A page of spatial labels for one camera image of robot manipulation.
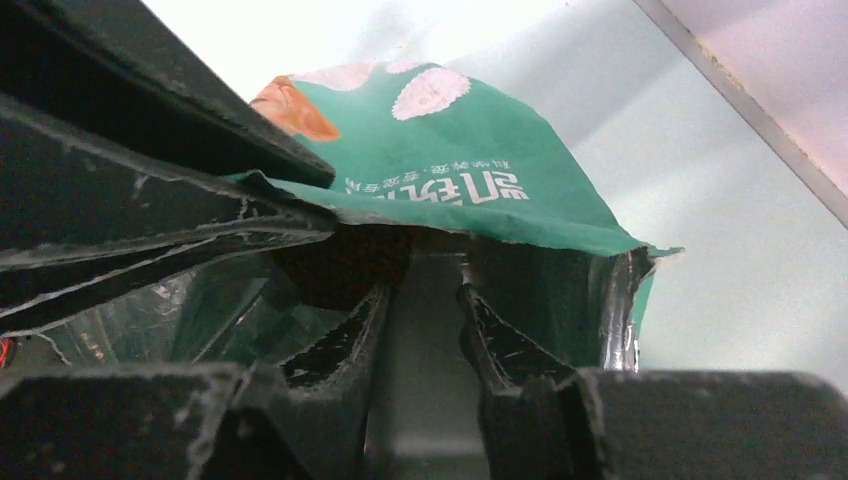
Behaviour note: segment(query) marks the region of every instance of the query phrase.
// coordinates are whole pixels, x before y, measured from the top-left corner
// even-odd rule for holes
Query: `plastic wrapper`
[[[45,331],[70,365],[280,363],[344,321],[308,307],[266,255],[244,255],[143,288]]]

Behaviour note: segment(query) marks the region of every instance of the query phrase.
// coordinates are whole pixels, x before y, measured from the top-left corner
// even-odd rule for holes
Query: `white surface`
[[[529,103],[625,228],[688,249],[655,282],[643,368],[805,370],[848,391],[848,232],[630,1],[147,3],[245,99],[401,55]]]
[[[663,3],[848,194],[848,3]]]

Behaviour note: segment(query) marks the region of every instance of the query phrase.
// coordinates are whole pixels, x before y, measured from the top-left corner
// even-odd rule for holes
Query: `orange graphic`
[[[317,142],[341,137],[336,126],[285,76],[269,83],[250,106],[289,135],[299,133]]]

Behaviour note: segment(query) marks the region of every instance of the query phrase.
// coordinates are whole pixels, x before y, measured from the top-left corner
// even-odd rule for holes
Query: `red wire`
[[[0,368],[6,367],[6,358],[12,350],[11,338],[0,338]]]

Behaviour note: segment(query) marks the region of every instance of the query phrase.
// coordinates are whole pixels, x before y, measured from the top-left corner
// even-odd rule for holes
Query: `white wall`
[[[848,194],[848,2],[663,3]]]

